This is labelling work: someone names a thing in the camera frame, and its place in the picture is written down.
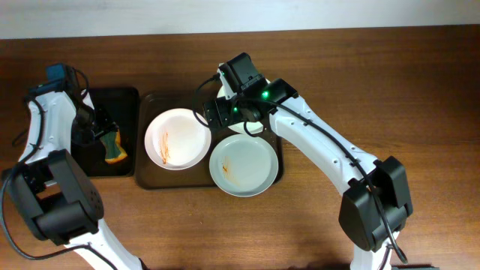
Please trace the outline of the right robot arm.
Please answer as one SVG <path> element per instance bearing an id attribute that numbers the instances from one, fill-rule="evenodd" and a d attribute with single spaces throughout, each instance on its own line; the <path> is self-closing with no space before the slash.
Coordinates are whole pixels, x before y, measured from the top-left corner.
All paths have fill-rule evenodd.
<path id="1" fill-rule="evenodd" d="M 212 77 L 224 96 L 203 105 L 205 126 L 261 122 L 293 144 L 333 183 L 342 196 L 339 224 L 354 244 L 351 269 L 389 269 L 393 254 L 406 254 L 396 239 L 413 213 L 404 165 L 395 157 L 381 161 L 326 124 L 283 79 L 269 82 L 243 52 L 218 65 Z"/>

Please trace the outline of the cream white plate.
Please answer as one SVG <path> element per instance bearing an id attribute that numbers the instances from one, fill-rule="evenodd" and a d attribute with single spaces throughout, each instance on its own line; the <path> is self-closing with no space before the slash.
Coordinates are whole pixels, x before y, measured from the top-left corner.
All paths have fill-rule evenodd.
<path id="1" fill-rule="evenodd" d="M 217 98 L 226 98 L 227 104 L 232 105 L 232 109 L 228 109 L 228 113 L 232 113 L 232 121 L 229 122 L 228 128 L 238 134 L 252 135 L 260 134 L 264 130 L 264 125 L 260 121 L 245 120 L 240 111 L 240 102 L 236 100 L 237 94 L 227 85 L 227 80 L 220 76 L 222 86 L 217 93 Z"/>

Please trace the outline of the pale blue plate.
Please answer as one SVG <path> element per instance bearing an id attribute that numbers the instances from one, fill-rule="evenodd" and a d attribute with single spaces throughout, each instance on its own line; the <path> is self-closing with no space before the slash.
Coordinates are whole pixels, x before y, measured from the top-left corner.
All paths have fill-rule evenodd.
<path id="1" fill-rule="evenodd" d="M 262 138 L 245 134 L 221 140 L 211 153 L 208 168 L 214 183 L 235 197 L 261 194 L 280 175 L 274 148 Z"/>

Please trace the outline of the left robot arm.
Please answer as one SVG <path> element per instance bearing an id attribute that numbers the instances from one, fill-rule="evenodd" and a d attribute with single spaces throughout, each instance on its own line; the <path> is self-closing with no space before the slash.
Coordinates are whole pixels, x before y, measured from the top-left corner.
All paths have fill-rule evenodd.
<path id="1" fill-rule="evenodd" d="M 47 81 L 28 90 L 25 150 L 5 171 L 1 184 L 1 196 L 10 197 L 32 235 L 60 249 L 28 254 L 13 240 L 6 222 L 1 222 L 1 229 L 10 246 L 27 260 L 75 252 L 94 269 L 144 269 L 144 262 L 107 226 L 101 195 L 71 154 L 72 146 L 101 143 L 108 164 L 128 156 L 119 126 L 95 104 L 89 86 L 79 84 L 84 75 L 67 64 L 53 64 L 46 69 Z"/>

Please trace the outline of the yellow green sponge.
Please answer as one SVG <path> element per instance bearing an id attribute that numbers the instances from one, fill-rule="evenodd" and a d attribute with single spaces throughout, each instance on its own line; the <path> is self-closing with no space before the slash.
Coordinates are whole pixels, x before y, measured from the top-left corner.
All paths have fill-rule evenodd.
<path id="1" fill-rule="evenodd" d="M 117 131 L 111 131 L 100 138 L 106 154 L 104 160 L 108 164 L 116 164 L 123 161 L 127 156 L 127 152 L 121 146 L 121 134 Z"/>

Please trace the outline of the pink white plate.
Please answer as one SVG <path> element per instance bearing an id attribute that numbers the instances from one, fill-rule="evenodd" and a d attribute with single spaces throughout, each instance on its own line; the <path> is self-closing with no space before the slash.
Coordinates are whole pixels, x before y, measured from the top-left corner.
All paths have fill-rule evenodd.
<path id="1" fill-rule="evenodd" d="M 190 109 L 162 112 L 148 125 L 144 147 L 149 159 L 166 170 L 186 170 L 207 154 L 212 133 L 206 120 Z"/>

